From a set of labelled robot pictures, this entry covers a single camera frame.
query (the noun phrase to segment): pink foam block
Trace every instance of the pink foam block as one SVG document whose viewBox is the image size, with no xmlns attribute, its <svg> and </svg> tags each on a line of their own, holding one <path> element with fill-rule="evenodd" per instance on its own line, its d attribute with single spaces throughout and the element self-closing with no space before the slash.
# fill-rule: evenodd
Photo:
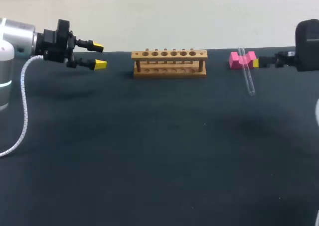
<svg viewBox="0 0 319 226">
<path fill-rule="evenodd" d="M 254 51 L 250 51 L 243 58 L 239 58 L 237 52 L 231 52 L 230 57 L 229 57 L 230 69 L 242 69 L 242 64 L 244 62 L 244 58 L 246 58 L 248 67 L 254 68 L 253 60 L 256 59 L 256 54 Z"/>
</svg>

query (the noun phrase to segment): white wall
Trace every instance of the white wall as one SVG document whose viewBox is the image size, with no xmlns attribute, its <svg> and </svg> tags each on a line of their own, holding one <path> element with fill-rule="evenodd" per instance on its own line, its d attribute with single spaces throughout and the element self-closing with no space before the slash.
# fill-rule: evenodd
<svg viewBox="0 0 319 226">
<path fill-rule="evenodd" d="M 71 21 L 106 51 L 294 45 L 296 25 L 319 18 L 318 0 L 0 0 L 0 16 L 56 29 Z"/>
</svg>

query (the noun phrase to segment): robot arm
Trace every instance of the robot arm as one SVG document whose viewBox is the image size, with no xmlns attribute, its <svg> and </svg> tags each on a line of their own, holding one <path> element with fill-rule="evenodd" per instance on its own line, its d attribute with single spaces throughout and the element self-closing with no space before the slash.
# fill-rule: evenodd
<svg viewBox="0 0 319 226">
<path fill-rule="evenodd" d="M 92 40 L 77 39 L 70 31 L 70 22 L 61 19 L 56 31 L 45 29 L 43 33 L 38 33 L 31 24 L 0 18 L 0 39 L 12 44 L 15 58 L 28 59 L 32 55 L 43 55 L 44 60 L 63 63 L 67 59 L 67 67 L 79 65 L 91 70 L 96 69 L 96 61 L 75 59 L 73 49 L 75 46 L 95 52 L 103 52 L 104 49 Z"/>
<path fill-rule="evenodd" d="M 103 46 L 91 40 L 77 39 L 70 31 L 70 22 L 58 21 L 56 31 L 45 29 L 43 33 L 35 31 L 35 26 L 0 18 L 0 111 L 8 105 L 14 58 L 28 59 L 32 55 L 42 55 L 44 60 L 64 63 L 66 66 L 87 67 L 90 70 L 106 68 L 107 62 L 101 60 L 76 59 L 75 46 L 89 51 L 103 52 Z"/>
<path fill-rule="evenodd" d="M 319 70 L 319 20 L 311 19 L 296 28 L 296 51 L 278 52 L 274 57 L 260 57 L 259 67 L 275 64 L 277 68 L 296 67 L 299 72 Z"/>
</svg>

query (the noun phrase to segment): wooden test tube rack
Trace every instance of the wooden test tube rack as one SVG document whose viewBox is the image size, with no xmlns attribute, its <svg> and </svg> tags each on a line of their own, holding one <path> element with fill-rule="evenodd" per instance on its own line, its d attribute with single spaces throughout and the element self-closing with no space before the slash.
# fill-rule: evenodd
<svg viewBox="0 0 319 226">
<path fill-rule="evenodd" d="M 133 51 L 134 78 L 205 78 L 206 50 Z"/>
</svg>

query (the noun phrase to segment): dark table surface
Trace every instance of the dark table surface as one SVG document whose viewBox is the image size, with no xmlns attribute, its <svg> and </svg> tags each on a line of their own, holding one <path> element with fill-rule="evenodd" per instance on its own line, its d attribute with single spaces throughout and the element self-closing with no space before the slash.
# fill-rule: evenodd
<svg viewBox="0 0 319 226">
<path fill-rule="evenodd" d="M 0 159 L 0 225 L 313 226 L 319 72 L 252 70 L 250 97 L 231 51 L 208 51 L 207 79 L 134 80 L 127 52 L 104 53 L 102 72 L 32 64 L 27 136 Z M 1 151 L 22 129 L 22 64 Z"/>
</svg>

